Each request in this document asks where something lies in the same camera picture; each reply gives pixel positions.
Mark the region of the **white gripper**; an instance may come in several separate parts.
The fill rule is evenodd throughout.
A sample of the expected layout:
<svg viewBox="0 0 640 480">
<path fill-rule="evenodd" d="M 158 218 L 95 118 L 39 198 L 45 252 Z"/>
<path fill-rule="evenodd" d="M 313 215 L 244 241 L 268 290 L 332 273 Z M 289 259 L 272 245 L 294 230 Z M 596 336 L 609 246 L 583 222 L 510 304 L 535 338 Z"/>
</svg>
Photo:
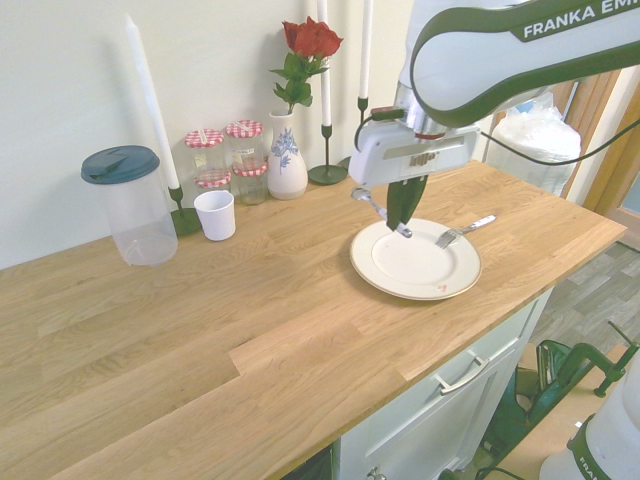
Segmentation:
<svg viewBox="0 0 640 480">
<path fill-rule="evenodd" d="M 387 227 L 395 231 L 412 218 L 428 175 L 466 165 L 479 135 L 479 126 L 473 124 L 451 129 L 437 139 L 420 139 L 398 122 L 373 122 L 359 134 L 349 175 L 367 188 L 390 183 Z"/>
</svg>

